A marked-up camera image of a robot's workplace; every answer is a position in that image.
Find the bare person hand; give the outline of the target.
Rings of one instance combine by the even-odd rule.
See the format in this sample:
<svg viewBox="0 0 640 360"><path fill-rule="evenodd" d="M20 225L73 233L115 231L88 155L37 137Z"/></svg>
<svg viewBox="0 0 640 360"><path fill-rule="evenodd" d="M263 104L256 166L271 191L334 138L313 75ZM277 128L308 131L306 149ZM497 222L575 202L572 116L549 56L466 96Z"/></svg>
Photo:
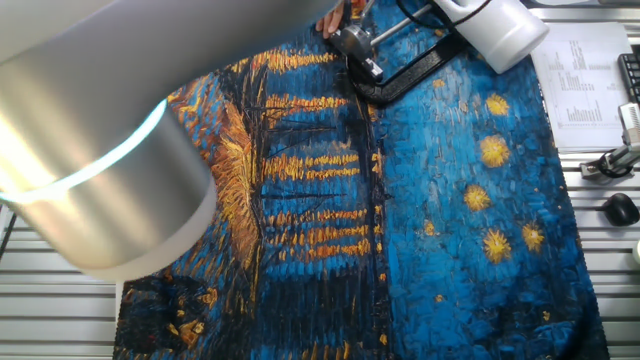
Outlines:
<svg viewBox="0 0 640 360"><path fill-rule="evenodd" d="M324 39L329 39L330 36L338 30L346 8L358 9L360 5L360 0L341 0L332 10L316 22L315 30L321 33Z"/></svg>

